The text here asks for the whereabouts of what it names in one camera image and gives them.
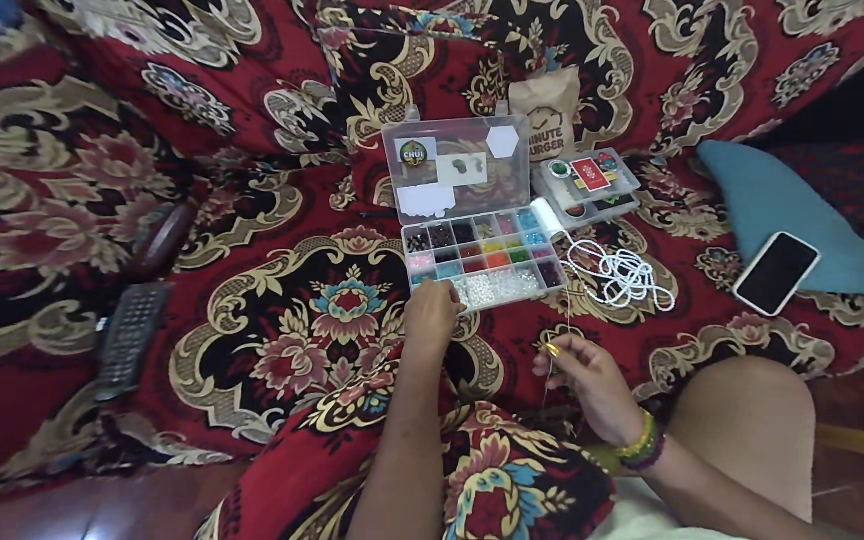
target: minute burger bag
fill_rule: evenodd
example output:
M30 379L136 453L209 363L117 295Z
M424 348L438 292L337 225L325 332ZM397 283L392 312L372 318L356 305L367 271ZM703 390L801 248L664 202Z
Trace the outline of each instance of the minute burger bag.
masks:
M568 67L509 85L509 108L527 115L529 161L542 162L575 150L572 118L579 108L579 68Z

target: yellow bracelet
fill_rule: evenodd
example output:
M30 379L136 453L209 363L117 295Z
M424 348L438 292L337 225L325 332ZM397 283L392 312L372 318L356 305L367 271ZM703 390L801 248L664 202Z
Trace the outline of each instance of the yellow bracelet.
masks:
M642 409L642 414L645 415L645 428L642 429L642 436L638 437L638 440L634 444L614 449L613 452L619 458L637 456L655 438L656 419L644 408Z

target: white phone case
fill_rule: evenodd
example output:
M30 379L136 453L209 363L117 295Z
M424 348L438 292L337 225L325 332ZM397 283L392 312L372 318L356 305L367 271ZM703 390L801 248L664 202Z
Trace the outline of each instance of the white phone case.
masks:
M741 287L742 283L745 282L745 279L747 277L749 277L749 274L752 274L752 272L756 269L756 265L759 264L759 260L762 259L762 256L765 255L765 252L767 252L769 250L769 248L772 247L772 244L775 243L775 241L779 237L779 235L786 235L788 237L791 237L794 240L797 240L802 245L807 246L809 249L811 249L812 251L815 252L815 259L812 260L812 264L809 264L808 268L806 268L805 271L801 273L801 276L798 277L798 281L796 281L795 285L789 290L789 293L787 295L785 295L785 299L782 300L782 302L778 305L778 309L776 309L774 313L769 313L769 312L765 311L764 309L762 309L761 307L759 307L758 305L755 305L754 303L752 303L747 298L739 295L738 288ZM775 317L779 313L783 312L783 310L786 308L786 304L788 304L789 300L792 299L792 295L795 294L795 291L799 290L799 285L801 285L802 281L806 277L809 276L812 269L815 268L816 264L819 264L819 261L821 259L822 259L822 253L819 252L819 250L815 249L815 246L812 246L809 242L802 240L801 238L799 238L795 234L780 230L779 232L776 232L775 234L770 236L769 241L765 242L765 245L762 246L762 249L758 250L758 253L755 254L755 258L751 260L751 264L749 264L749 267L746 268L745 272L742 272L742 275L739 276L738 279L735 281L735 285L732 286L731 292L735 296L735 298L741 300L743 304L749 306L750 308L752 308L756 312L759 312L759 313L765 315L766 317Z

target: bead compartment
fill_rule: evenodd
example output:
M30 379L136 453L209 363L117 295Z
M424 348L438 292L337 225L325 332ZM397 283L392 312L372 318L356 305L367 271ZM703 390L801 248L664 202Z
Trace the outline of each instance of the bead compartment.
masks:
M402 240L411 289L425 278L450 280L466 313L538 298L568 282L528 206L406 226Z

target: purple bracelet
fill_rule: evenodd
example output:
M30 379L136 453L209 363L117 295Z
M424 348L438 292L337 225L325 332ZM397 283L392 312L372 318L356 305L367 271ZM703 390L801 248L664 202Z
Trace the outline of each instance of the purple bracelet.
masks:
M634 472L642 472L649 467L652 467L659 461L659 458L663 454L663 450L666 448L666 430L663 428L658 429L658 433L655 435L655 443L654 448L652 448L652 452L649 453L644 459L639 461L628 461L625 459L619 459L622 465L625 466L626 469Z

